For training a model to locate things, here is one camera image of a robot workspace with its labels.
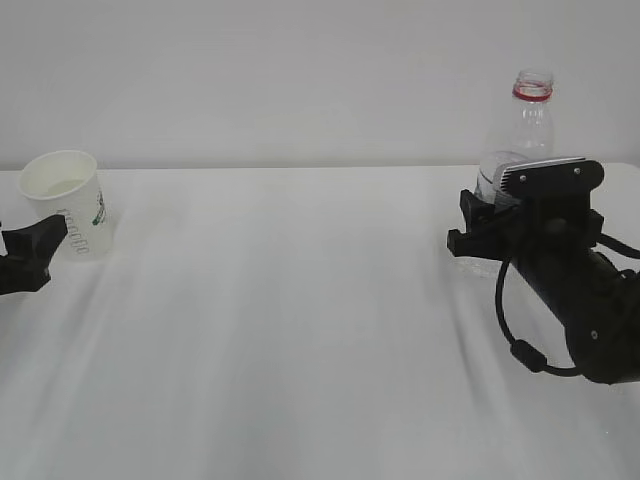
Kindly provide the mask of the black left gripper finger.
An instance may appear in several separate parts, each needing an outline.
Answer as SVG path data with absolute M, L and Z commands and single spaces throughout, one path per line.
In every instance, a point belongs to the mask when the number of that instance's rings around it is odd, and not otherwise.
M 65 217 L 51 215 L 29 227 L 2 231 L 1 294 L 37 292 L 50 279 L 49 265 L 68 233 Z

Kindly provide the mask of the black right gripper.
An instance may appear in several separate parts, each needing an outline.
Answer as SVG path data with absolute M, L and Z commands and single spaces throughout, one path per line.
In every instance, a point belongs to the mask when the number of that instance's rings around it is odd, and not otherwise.
M 459 205 L 465 230 L 449 230 L 446 238 L 454 257 L 505 261 L 521 252 L 528 220 L 519 201 L 493 204 L 462 190 Z

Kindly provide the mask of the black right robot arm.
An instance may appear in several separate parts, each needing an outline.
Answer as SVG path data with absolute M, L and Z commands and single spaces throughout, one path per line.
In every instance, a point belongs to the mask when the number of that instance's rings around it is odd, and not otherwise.
M 602 231 L 604 219 L 588 194 L 526 198 L 503 211 L 460 193 L 466 230 L 451 230 L 447 247 L 456 257 L 497 261 L 494 306 L 511 355 L 533 373 L 582 376 L 600 384 L 639 379 L 639 274 L 619 270 L 603 245 L 636 259 L 639 252 Z M 564 329 L 573 362 L 550 364 L 544 354 L 511 332 L 504 311 L 508 269 L 514 268 Z

